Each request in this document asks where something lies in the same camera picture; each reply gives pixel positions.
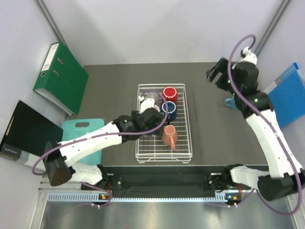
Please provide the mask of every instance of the dark gray table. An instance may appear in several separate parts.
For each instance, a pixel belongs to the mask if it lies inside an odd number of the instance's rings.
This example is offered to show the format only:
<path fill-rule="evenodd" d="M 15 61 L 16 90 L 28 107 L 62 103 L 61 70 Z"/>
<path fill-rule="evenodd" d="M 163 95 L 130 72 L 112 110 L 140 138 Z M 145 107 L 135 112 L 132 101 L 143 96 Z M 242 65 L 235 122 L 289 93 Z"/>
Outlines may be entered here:
<path fill-rule="evenodd" d="M 136 109 L 139 84 L 184 83 L 193 145 L 193 158 L 189 165 L 266 165 L 256 136 L 242 115 L 224 105 L 224 99 L 230 94 L 206 81 L 205 72 L 214 65 L 153 63 L 85 66 L 89 80 L 80 113 L 73 118 L 104 118 L 108 123 L 120 115 L 130 115 L 131 110 Z M 135 143 L 103 149 L 102 164 L 139 165 L 135 159 Z"/>

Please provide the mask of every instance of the white wall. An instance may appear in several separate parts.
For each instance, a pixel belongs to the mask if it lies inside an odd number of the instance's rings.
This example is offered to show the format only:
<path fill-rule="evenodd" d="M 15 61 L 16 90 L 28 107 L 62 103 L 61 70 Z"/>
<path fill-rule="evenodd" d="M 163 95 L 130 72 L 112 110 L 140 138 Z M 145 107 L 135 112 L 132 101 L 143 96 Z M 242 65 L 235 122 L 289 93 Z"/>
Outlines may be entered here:
<path fill-rule="evenodd" d="M 304 9 L 304 0 L 291 1 L 258 57 L 259 84 L 262 90 L 293 62 L 299 64 L 303 77 L 305 76 Z M 295 157 L 305 167 L 305 116 L 286 126 L 283 133 Z"/>
<path fill-rule="evenodd" d="M 49 46 L 56 39 L 33 0 L 0 2 L 0 136 L 19 100 L 61 125 L 65 115 L 32 89 Z M 28 223 L 40 177 L 31 168 L 0 158 L 0 224 L 23 229 Z"/>
<path fill-rule="evenodd" d="M 216 62 L 280 0 L 44 0 L 81 64 Z"/>

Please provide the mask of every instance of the pink mug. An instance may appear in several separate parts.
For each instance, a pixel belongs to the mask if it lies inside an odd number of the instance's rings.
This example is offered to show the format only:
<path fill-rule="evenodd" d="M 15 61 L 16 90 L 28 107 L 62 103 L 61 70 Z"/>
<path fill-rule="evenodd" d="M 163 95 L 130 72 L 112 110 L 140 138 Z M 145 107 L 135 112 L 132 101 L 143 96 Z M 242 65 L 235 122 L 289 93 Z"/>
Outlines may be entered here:
<path fill-rule="evenodd" d="M 164 144 L 171 146 L 172 150 L 176 149 L 176 142 L 178 141 L 178 134 L 173 125 L 167 125 L 164 128 L 164 133 L 162 136 Z"/>

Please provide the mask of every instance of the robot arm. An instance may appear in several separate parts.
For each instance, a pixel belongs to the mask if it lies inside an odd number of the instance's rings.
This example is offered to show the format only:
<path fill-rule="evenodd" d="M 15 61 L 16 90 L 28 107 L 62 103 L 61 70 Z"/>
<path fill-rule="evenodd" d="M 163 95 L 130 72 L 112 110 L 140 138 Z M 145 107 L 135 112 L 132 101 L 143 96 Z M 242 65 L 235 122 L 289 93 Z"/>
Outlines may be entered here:
<path fill-rule="evenodd" d="M 86 141 L 63 147 L 44 159 L 43 163 L 50 184 L 52 186 L 58 186 L 68 181 L 78 181 L 91 185 L 99 185 L 98 183 L 107 180 L 107 173 L 103 170 L 102 166 L 88 166 L 77 162 L 100 149 L 122 144 L 130 140 L 136 140 L 141 137 L 141 135 L 103 134 L 147 131 L 155 128 L 162 120 L 163 115 L 161 113 L 154 108 L 146 107 L 142 113 L 132 111 L 131 116 L 121 115 L 99 130 L 70 141 L 58 143 L 59 145 L 63 145 L 80 139 L 87 139 Z M 161 135 L 162 131 L 163 129 L 160 128 L 151 134 Z M 48 151 L 58 146 L 58 144 L 49 143 L 46 150 Z"/>
<path fill-rule="evenodd" d="M 277 140 L 277 136 L 273 133 L 270 126 L 260 117 L 257 116 L 250 107 L 248 107 L 238 96 L 235 95 L 231 87 L 227 74 L 228 61 L 221 58 L 214 68 L 209 70 L 207 80 L 212 82 L 218 73 L 220 78 L 216 81 L 218 88 L 229 91 L 235 100 L 236 107 L 242 112 L 246 122 L 253 129 L 257 140 L 259 141 L 264 155 L 267 159 L 269 171 L 260 171 L 250 169 L 243 165 L 231 165 L 224 169 L 220 181 L 210 178 L 210 185 L 213 187 L 226 187 L 237 184 L 244 184 L 260 191 L 266 200 L 274 200 L 292 193 L 297 192 L 295 176 L 299 176 L 302 187 L 305 186 L 305 171 L 301 164 L 292 154 L 283 133 L 281 132 L 272 102 L 267 94 L 257 90 L 258 69 L 256 68 L 257 58 L 248 47 L 241 51 L 242 60 L 232 64 L 232 77 L 242 95 L 250 101 L 267 119 L 272 123 L 281 138 L 284 146 L 297 169 L 295 174 L 287 160 L 287 157 Z"/>

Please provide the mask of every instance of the wire basket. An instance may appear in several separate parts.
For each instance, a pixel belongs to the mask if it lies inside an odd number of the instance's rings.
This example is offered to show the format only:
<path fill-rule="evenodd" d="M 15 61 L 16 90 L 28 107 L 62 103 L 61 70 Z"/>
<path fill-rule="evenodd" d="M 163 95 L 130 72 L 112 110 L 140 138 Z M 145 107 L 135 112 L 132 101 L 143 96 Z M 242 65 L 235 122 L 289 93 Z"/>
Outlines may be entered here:
<path fill-rule="evenodd" d="M 171 122 L 178 133 L 176 149 L 172 150 L 170 146 L 166 146 L 161 136 L 144 135 L 136 141 L 135 157 L 139 163 L 175 161 L 189 163 L 193 156 L 185 84 L 140 84 L 138 86 L 137 110 L 140 110 L 139 95 L 149 90 L 162 93 L 163 89 L 168 86 L 175 87 L 178 92 L 177 118 Z"/>

